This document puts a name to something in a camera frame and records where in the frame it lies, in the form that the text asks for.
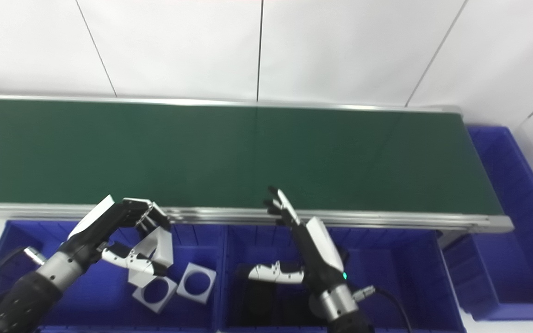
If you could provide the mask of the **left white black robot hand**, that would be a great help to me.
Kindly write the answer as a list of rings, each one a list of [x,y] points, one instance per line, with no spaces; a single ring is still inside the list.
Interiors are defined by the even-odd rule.
[[[129,247],[112,241],[121,228],[135,229],[140,242]],[[115,202],[108,195],[70,232],[59,251],[78,275],[103,259],[127,270],[165,276],[174,263],[171,222],[151,200],[127,197]]]

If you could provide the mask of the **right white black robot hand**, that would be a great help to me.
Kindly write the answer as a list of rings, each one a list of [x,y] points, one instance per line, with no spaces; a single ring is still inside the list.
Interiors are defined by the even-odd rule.
[[[349,299],[350,289],[338,248],[323,221],[313,216],[306,221],[296,212],[283,190],[269,187],[273,198],[265,200],[268,214],[276,216],[278,225],[291,232],[291,238],[303,261],[294,267],[276,261],[239,267],[242,278],[277,284],[304,284],[316,296],[335,295]]]

